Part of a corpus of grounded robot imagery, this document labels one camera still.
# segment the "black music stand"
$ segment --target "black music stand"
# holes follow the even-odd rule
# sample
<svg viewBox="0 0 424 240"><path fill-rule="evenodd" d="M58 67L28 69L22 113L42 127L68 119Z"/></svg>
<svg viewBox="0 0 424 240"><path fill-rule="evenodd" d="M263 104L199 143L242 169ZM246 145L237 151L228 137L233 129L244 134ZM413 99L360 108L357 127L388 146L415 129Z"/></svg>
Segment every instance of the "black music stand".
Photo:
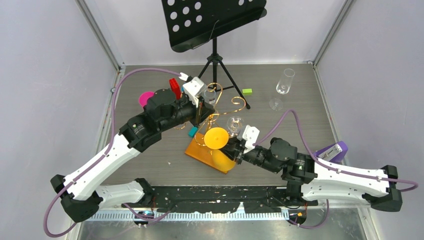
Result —
<svg viewBox="0 0 424 240"><path fill-rule="evenodd" d="M182 53L212 39L212 54L198 77L212 63L213 82L216 83L220 64L232 86L217 91L235 88L246 100L218 54L217 37L264 17L266 3L267 0L162 0L171 48ZM247 101L246 108L251 108Z"/></svg>

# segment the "gray tabletop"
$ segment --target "gray tabletop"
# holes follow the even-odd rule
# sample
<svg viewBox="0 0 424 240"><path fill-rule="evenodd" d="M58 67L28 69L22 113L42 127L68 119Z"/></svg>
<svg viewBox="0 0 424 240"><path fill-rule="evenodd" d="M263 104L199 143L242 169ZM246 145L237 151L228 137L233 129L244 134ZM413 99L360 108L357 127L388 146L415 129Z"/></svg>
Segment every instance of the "gray tabletop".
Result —
<svg viewBox="0 0 424 240"><path fill-rule="evenodd" d="M142 66L127 67L126 72ZM163 68L197 76L202 65L174 65ZM311 65L308 64L262 64L262 65L227 65L229 72L240 89L252 89L253 94L246 97L251 109L220 116L217 123L224 127L231 116L239 116L245 124L255 126L260 130L259 138L276 124L283 112L293 108L299 115L300 122L309 147L319 150L334 143L334 137L324 108L324 103ZM287 95L276 92L276 85L284 69L295 70L295 77ZM140 114L143 108L139 105L140 95L146 91L156 91L169 88L168 80L173 78L167 73L139 72L129 77L122 85L116 105L116 124L118 129L131 117ZM205 83L212 82L212 66L201 78ZM224 87L231 82L221 67L218 67L218 83ZM237 96L234 88L225 90L216 109L228 112L238 108L231 105L231 98ZM269 107L272 97L279 97L284 102L282 111L274 111ZM273 174L260 167L243 162L236 165L228 174L223 174L184 154L192 140L188 136L191 126L185 129L170 129L162 134L162 140L138 157L128 161L114 172L104 184L123 184L136 178L145 178L153 185L280 185L281 174ZM298 151L306 153L299 137L295 119L289 115L272 137L288 141ZM269 147L271 138L263 147Z"/></svg>

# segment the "orange tray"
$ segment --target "orange tray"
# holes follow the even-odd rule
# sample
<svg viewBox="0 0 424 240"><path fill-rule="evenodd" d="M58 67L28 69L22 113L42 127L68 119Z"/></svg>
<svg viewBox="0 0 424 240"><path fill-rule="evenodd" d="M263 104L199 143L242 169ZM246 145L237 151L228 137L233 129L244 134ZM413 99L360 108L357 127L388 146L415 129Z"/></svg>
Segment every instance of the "orange tray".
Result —
<svg viewBox="0 0 424 240"><path fill-rule="evenodd" d="M198 141L199 144L205 144L205 142L203 141L203 134L201 133L196 133L195 137ZM216 167L214 165L214 162L212 161L212 155L209 152L210 149L207 146L200 146L199 144L196 143L195 138L193 137L193 140L191 140L190 144L188 145L187 149L185 150L185 154L187 154L188 156L220 171L223 174L227 174L228 171L223 171L221 169L219 169L218 167Z"/></svg>

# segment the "black cable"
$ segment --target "black cable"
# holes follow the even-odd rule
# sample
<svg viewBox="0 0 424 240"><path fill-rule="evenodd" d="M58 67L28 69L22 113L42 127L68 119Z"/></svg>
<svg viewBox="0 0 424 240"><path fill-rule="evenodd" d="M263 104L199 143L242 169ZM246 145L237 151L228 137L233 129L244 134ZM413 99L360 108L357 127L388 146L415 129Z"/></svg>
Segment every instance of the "black cable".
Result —
<svg viewBox="0 0 424 240"><path fill-rule="evenodd" d="M298 208L300 208L301 206L298 206L298 207L290 207L290 206L287 206L285 203L282 203L280 200L278 200L275 196L272 196L272 198L274 199L274 200L276 200L277 202L279 202L281 205L283 205L283 207L285 207L285 208L288 208L288 209L292 209L292 210L295 210L295 209L298 209Z"/></svg>

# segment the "green block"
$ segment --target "green block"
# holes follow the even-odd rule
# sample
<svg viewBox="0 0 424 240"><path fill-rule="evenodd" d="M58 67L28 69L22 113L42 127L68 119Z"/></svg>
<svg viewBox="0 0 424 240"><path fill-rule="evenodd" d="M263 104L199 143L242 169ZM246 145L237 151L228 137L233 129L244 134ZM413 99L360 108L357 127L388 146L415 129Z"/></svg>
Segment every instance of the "green block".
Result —
<svg viewBox="0 0 424 240"><path fill-rule="evenodd" d="M246 89L243 89L241 91L242 91L243 95L246 95L246 96L252 95L252 92L253 92L251 88L246 88Z"/></svg>

